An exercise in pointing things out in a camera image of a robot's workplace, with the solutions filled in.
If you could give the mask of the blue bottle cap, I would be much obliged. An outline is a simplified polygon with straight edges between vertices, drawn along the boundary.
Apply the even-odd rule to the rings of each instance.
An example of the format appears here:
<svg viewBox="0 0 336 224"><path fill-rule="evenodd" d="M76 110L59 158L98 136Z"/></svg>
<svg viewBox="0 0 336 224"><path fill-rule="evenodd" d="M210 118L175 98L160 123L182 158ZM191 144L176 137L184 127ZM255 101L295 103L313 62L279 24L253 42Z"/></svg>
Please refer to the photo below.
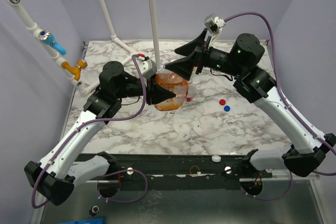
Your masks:
<svg viewBox="0 0 336 224"><path fill-rule="evenodd" d="M226 112L230 111L230 106L229 105L224 106L224 111Z"/></svg>

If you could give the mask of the crushed bottle orange label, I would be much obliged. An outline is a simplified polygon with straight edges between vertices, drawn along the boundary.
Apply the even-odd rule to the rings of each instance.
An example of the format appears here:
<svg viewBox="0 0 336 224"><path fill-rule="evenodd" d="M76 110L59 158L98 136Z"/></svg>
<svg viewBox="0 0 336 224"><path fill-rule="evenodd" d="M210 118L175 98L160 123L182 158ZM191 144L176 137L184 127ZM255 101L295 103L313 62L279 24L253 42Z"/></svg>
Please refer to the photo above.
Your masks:
<svg viewBox="0 0 336 224"><path fill-rule="evenodd" d="M173 111L180 108L186 99L188 81L169 70L163 69L157 74L155 80L161 88L169 91L170 94L175 94L174 97L156 104L155 108L159 111Z"/></svg>

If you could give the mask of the small bottle red label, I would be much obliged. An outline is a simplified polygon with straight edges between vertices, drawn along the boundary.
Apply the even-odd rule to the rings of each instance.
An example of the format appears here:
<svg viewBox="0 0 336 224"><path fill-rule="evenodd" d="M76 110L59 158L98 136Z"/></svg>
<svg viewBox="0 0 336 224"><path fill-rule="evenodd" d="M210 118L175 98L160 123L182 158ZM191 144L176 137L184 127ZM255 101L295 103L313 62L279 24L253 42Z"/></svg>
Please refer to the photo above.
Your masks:
<svg viewBox="0 0 336 224"><path fill-rule="evenodd" d="M187 93L186 93L186 101L187 102L191 102L194 99L195 92L196 92L196 86L195 86L195 83L194 83L193 79L191 78L188 81L188 90L187 90Z"/></svg>

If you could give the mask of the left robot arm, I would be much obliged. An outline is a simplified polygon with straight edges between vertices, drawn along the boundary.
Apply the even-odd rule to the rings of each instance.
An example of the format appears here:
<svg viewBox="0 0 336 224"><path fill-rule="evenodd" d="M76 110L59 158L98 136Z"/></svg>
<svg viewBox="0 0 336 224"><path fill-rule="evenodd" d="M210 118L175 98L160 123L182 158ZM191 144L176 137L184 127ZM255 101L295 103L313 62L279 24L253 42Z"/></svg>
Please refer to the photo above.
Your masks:
<svg viewBox="0 0 336 224"><path fill-rule="evenodd" d="M122 99L142 97L144 106L159 104L176 95L155 80L134 77L124 70L122 63L109 61L99 74L99 85L87 99L75 124L60 142L40 161L30 161L24 172L33 193L40 193L55 206L64 203L76 186L95 177L112 179L116 175L116 161L107 153L99 153L79 165L74 161L90 140L115 117L122 108Z"/></svg>

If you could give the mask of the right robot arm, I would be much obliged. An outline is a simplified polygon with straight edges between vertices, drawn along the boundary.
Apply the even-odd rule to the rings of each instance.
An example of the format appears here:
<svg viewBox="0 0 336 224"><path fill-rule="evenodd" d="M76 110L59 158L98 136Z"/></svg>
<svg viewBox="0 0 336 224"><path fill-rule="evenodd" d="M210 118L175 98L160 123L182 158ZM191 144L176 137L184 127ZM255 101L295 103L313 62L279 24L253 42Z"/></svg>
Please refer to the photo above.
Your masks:
<svg viewBox="0 0 336 224"><path fill-rule="evenodd" d="M283 150L252 150L241 165L242 173L255 177L265 169L288 169L300 177L307 177L325 159L330 147L335 145L335 135L316 129L298 110L285 103L275 79L258 67L264 47L259 39L249 33L240 34L230 52L210 46L210 38L202 33L186 45L176 48L182 58L165 65L165 68L185 80L203 68L219 71L235 78L237 92L249 103L264 111L285 133L291 146Z"/></svg>

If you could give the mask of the red bottle cap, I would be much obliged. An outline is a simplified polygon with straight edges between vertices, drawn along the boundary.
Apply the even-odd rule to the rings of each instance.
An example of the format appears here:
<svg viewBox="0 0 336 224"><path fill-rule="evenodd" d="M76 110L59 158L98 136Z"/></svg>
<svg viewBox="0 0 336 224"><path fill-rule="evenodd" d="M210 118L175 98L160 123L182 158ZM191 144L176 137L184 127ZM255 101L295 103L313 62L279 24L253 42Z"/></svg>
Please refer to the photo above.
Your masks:
<svg viewBox="0 0 336 224"><path fill-rule="evenodd" d="M226 104L226 100L225 99L220 99L219 104L220 105L225 105Z"/></svg>

